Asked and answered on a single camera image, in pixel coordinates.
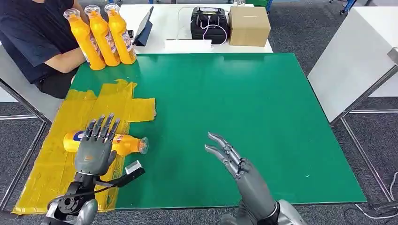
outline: black t-shirt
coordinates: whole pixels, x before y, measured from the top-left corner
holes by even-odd
[[[0,0],[0,42],[30,83],[59,71],[44,62],[78,48],[63,12],[73,0]]]

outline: orange bottle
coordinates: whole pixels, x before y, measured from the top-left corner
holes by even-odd
[[[97,41],[105,63],[110,67],[120,64],[115,42],[109,31],[108,23],[101,16],[101,9],[96,5],[89,5],[84,9],[90,19],[91,32]]]
[[[109,17],[109,29],[115,41],[120,61],[124,64],[133,64],[137,55],[133,49],[133,42],[126,29],[126,22],[119,14],[120,7],[114,3],[105,6]]]
[[[67,9],[63,16],[69,21],[70,29],[73,36],[75,36],[80,49],[83,52],[87,63],[92,70],[100,70],[105,67],[104,58],[101,55],[97,42],[87,25],[82,18],[80,18],[79,10],[75,8]]]
[[[63,147],[68,152],[77,152],[80,140],[84,137],[84,131],[76,131],[67,133],[63,138]],[[126,156],[130,153],[139,152],[146,154],[148,152],[149,143],[148,138],[135,138],[130,135],[116,134],[112,141],[112,150],[115,150],[118,155]]]

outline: green table surface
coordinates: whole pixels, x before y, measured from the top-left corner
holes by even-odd
[[[366,201],[292,53],[141,54],[133,65],[91,71],[72,89],[122,78],[135,98],[156,98],[154,121],[130,124],[148,137],[146,173],[119,190],[117,209],[236,206],[235,182],[204,144],[224,136],[250,159],[275,199],[291,203]]]

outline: robotic hand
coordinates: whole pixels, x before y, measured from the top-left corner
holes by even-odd
[[[75,156],[77,170],[75,180],[71,182],[64,196],[55,198],[49,203],[46,217],[41,225],[90,225],[98,210],[96,193],[112,187],[123,187],[145,173],[141,164],[135,161],[125,167],[126,174],[122,177],[110,181],[100,179],[116,158],[116,151],[111,149],[120,120],[116,119],[109,131],[113,116],[113,114],[108,116],[102,128],[104,116],[101,116],[97,123],[92,120],[87,126]],[[105,188],[94,191],[96,185]],[[67,215],[75,218],[66,220]]]
[[[259,171],[220,135],[208,133],[221,150],[205,145],[227,168],[235,180],[242,200],[237,216],[223,215],[221,225],[306,225],[287,201],[275,201]]]

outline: white wire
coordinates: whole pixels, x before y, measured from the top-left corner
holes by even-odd
[[[391,184],[390,184],[390,195],[391,195],[391,199],[392,199],[393,201],[395,200],[395,198],[394,198],[394,195],[393,195],[393,193],[392,193],[392,187],[394,186],[395,180],[397,179],[397,174],[398,174],[398,171],[395,172],[394,178],[392,179],[392,182],[391,182]],[[358,204],[355,204],[355,206],[358,207],[358,209],[361,210],[361,212],[362,212],[365,216],[367,216],[367,217],[369,217],[369,218],[371,218],[371,219],[389,219],[389,218],[393,218],[393,217],[398,216],[398,212],[397,212],[396,214],[391,215],[391,216],[373,217],[373,216],[370,216],[370,215],[368,215],[367,213],[365,213],[364,210],[363,210]]]
[[[184,29],[184,28],[186,28],[186,27],[187,27],[187,26],[181,27],[181,28],[178,30],[176,40],[179,40],[179,39],[178,39],[178,35],[180,35],[181,30]]]
[[[206,29],[205,32],[203,33],[203,36],[202,36],[203,40],[205,39],[205,34],[207,33],[207,30],[209,29],[209,25],[210,25],[210,16],[209,16],[209,19],[207,20],[207,26],[206,27],[202,28],[202,24],[200,25],[200,27],[202,29]]]
[[[178,21],[178,24],[177,24],[177,27],[180,27],[180,12],[181,12],[181,9],[183,9],[183,8],[195,8],[195,7],[181,7],[179,10],[178,10],[178,13],[177,13],[177,21]],[[181,29],[182,28],[179,28],[178,29],[178,31],[177,31],[177,40],[178,40],[178,34],[180,33],[180,31],[181,31]]]
[[[395,174],[394,174],[394,179],[392,179],[392,182],[391,182],[391,184],[390,184],[390,194],[391,194],[391,199],[392,199],[393,201],[395,200],[395,198],[394,198],[394,195],[393,195],[393,193],[392,193],[392,186],[394,186],[394,184],[395,184],[395,179],[397,178],[397,174],[398,174],[398,171],[395,172]]]
[[[217,45],[222,45],[222,44],[224,44],[224,43],[227,41],[227,39],[228,39],[227,31],[225,31],[225,29],[222,28],[222,27],[220,27],[219,25],[210,24],[210,16],[209,16],[209,20],[207,21],[207,26],[206,26],[206,27],[202,27],[202,23],[200,23],[200,28],[201,28],[202,30],[206,29],[205,32],[203,33],[203,36],[202,36],[203,40],[205,40],[205,34],[206,34],[207,31],[209,30],[209,27],[218,27],[218,28],[221,28],[221,29],[224,31],[225,40],[224,40],[221,44],[217,44]]]
[[[365,216],[367,216],[367,217],[369,217],[369,218],[371,218],[371,219],[389,219],[389,218],[393,218],[393,217],[398,216],[398,212],[397,212],[396,214],[391,215],[391,216],[386,216],[386,217],[372,217],[372,216],[368,215],[367,213],[365,213],[365,212],[363,211],[363,209],[362,209],[358,204],[355,204],[355,206],[358,207],[358,209],[361,210],[361,212],[362,212]]]
[[[221,44],[217,44],[217,45],[222,45],[222,44],[224,44],[225,42],[227,42],[227,39],[228,39],[227,31],[225,31],[224,28],[222,28],[221,26],[216,25],[216,24],[210,24],[210,25],[207,25],[206,27],[207,27],[207,28],[209,28],[209,27],[218,27],[218,28],[221,28],[221,29],[224,31],[225,39],[224,39],[224,41],[223,41]],[[205,33],[203,33],[203,40],[205,39],[205,34],[206,34],[206,32],[207,32],[207,30],[205,31]]]

